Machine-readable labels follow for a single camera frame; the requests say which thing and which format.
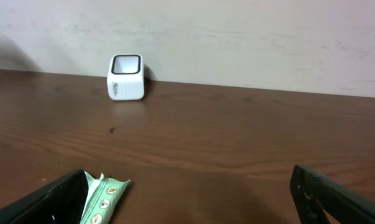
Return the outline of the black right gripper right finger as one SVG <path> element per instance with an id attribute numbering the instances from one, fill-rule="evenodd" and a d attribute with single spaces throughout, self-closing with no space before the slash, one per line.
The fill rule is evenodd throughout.
<path id="1" fill-rule="evenodd" d="M 295 165 L 290 192 L 302 223 L 375 224 L 375 203 L 305 166 Z"/>

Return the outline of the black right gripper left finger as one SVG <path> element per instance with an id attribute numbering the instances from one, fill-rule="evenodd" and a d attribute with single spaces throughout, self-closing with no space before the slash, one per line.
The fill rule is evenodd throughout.
<path id="1" fill-rule="evenodd" d="M 88 195 L 85 171 L 73 170 L 0 209 L 0 224 L 79 223 Z"/>

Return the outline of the mint green wipes packet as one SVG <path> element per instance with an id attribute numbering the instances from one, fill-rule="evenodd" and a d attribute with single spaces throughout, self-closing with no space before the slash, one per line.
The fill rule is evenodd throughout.
<path id="1" fill-rule="evenodd" d="M 85 172 L 88 194 L 80 224 L 108 224 L 115 206 L 131 180 L 125 182 L 101 173 L 98 179 Z"/>

